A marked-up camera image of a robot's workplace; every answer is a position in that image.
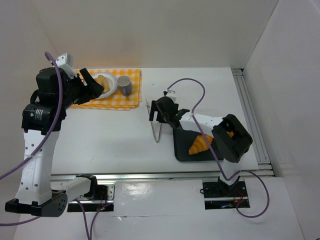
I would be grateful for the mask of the metal tongs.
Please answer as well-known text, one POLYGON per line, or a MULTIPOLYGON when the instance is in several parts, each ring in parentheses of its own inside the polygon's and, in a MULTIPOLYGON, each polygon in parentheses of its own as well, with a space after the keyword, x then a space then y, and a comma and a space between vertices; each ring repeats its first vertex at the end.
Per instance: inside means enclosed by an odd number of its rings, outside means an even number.
MULTIPOLYGON (((145 106, 146 106, 148 115, 150 116, 151 103, 147 100, 147 98, 145 99, 145 106)), ((160 142, 161 134, 162 134, 162 123, 159 123, 157 121, 150 121, 150 126, 152 130, 153 139, 158 144, 160 142)))

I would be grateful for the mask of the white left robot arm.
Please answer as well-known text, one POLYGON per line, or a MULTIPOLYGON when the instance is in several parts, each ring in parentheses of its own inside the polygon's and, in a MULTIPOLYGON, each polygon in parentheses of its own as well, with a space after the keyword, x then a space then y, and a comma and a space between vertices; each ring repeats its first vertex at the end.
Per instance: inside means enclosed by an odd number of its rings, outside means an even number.
POLYGON ((53 156, 66 110, 100 96, 103 87, 86 68, 74 77, 61 67, 40 70, 37 89, 22 112, 25 163, 15 197, 5 203, 5 211, 36 217, 59 217, 68 203, 84 196, 94 199, 101 187, 90 174, 78 174, 73 180, 51 188, 53 156))

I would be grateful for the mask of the long bread roll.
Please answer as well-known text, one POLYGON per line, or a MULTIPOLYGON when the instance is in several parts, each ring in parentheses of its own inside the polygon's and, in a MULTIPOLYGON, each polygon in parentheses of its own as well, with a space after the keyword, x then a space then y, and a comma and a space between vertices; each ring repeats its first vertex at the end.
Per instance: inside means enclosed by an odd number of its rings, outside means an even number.
POLYGON ((94 80, 103 87, 102 94, 106 94, 110 91, 110 87, 106 77, 104 77, 103 75, 98 75, 98 77, 96 77, 94 80))

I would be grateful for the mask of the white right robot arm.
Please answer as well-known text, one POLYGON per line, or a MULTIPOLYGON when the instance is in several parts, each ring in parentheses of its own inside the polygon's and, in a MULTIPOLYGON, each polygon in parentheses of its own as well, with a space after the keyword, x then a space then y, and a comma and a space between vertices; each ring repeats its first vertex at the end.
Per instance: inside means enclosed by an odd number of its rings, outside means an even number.
POLYGON ((212 117, 179 108, 173 98, 151 101, 149 121, 172 128, 175 158, 183 163, 215 161, 221 173, 213 190, 227 196, 239 190, 240 160, 253 139, 233 114, 212 117))

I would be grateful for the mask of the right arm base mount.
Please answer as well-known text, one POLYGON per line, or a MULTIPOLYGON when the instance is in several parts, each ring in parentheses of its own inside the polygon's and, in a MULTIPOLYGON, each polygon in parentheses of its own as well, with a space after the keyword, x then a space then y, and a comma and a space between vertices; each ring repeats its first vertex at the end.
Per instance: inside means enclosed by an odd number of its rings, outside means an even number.
POLYGON ((206 210, 216 209, 235 209, 250 208, 250 201, 246 184, 244 181, 238 181, 235 186, 228 189, 217 181, 203 182, 199 192, 204 197, 204 206, 206 210))

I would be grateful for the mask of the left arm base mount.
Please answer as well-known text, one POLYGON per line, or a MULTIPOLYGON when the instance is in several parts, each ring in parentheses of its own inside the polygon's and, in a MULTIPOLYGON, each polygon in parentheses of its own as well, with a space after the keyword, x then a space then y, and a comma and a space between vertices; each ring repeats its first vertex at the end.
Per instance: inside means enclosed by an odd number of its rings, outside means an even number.
POLYGON ((77 200, 82 204, 86 213, 114 211, 115 188, 114 183, 100 184, 100 190, 93 198, 80 195, 77 200))

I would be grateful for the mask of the white paper plate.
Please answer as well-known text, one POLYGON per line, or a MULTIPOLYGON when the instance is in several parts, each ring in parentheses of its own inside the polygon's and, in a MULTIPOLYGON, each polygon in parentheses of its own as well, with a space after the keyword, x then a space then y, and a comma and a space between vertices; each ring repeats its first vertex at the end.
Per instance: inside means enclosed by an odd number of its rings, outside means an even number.
POLYGON ((103 76, 106 78, 106 82, 109 87, 109 91, 106 93, 102 93, 97 99, 104 99, 111 96, 117 90, 117 78, 109 73, 109 72, 98 72, 91 75, 94 79, 98 78, 99 76, 103 76))

